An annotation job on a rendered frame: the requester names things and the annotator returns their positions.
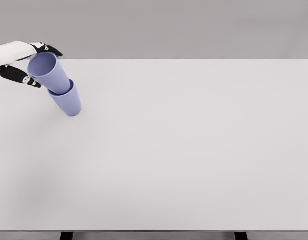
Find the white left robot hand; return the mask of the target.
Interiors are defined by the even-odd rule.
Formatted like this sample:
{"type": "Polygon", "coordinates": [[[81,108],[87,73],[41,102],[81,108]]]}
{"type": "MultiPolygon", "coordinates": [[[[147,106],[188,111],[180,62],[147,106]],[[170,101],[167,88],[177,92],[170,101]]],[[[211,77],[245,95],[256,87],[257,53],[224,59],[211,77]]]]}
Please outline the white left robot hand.
{"type": "Polygon", "coordinates": [[[57,57],[63,56],[63,53],[58,49],[44,42],[13,41],[0,45],[0,76],[15,83],[41,88],[42,85],[28,73],[12,66],[15,62],[30,59],[40,53],[53,53],[57,57]]]}

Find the lavender blue plastic cup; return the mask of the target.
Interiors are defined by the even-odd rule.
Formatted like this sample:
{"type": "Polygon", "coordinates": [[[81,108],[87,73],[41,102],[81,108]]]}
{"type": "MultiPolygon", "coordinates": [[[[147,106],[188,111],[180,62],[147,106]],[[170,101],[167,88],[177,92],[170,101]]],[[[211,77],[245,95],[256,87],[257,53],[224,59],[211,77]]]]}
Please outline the lavender blue plastic cup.
{"type": "Polygon", "coordinates": [[[57,95],[67,93],[71,87],[69,77],[54,53],[37,54],[29,61],[27,71],[37,82],[57,95]]]}
{"type": "Polygon", "coordinates": [[[69,83],[70,88],[66,93],[56,94],[55,92],[48,90],[48,94],[67,116],[74,117],[81,112],[82,104],[75,82],[69,79],[69,83]]]}

